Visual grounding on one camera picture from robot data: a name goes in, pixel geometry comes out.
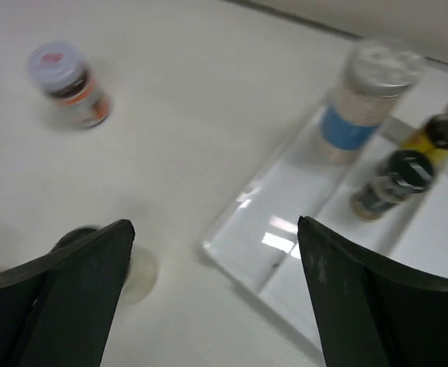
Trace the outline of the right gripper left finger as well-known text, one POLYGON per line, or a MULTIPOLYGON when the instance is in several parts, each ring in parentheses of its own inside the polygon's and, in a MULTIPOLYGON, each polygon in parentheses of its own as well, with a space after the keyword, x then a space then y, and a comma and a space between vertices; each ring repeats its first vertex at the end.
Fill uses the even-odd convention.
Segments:
POLYGON ((0 366, 100 365, 134 240, 127 219, 76 229, 0 271, 0 366))

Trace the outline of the yellow-label brown sauce bottle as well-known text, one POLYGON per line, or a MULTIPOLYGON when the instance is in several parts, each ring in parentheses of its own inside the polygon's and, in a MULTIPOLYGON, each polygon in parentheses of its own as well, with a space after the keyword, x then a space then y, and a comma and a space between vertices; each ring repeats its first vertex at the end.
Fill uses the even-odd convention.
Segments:
POLYGON ((448 161, 448 109, 429 117, 399 149, 418 151, 426 155, 434 167, 441 168, 448 161))

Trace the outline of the blue-label white spice bottle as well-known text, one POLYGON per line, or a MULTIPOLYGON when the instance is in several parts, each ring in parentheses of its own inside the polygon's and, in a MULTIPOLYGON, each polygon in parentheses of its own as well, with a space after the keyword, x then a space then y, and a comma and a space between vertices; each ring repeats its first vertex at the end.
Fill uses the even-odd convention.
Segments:
POLYGON ((354 161, 420 80, 425 58, 398 37, 366 37, 347 57, 319 124, 318 145, 334 164, 354 161))

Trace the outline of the small black pepper grinder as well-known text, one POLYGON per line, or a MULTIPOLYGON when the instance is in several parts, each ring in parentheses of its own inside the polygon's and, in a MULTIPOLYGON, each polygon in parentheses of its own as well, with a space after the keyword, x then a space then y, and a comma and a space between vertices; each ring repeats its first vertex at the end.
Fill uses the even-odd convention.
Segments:
POLYGON ((412 196, 427 192, 436 170, 430 159, 415 150, 396 150, 377 167, 375 175, 351 197, 353 212, 377 220, 412 196))

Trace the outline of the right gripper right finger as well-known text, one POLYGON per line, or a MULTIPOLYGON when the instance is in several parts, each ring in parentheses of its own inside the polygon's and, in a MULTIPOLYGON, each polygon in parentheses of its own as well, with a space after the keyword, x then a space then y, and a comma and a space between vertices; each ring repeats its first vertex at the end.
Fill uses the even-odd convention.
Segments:
POLYGON ((448 278, 364 248, 309 216, 297 239, 328 366, 448 366, 448 278))

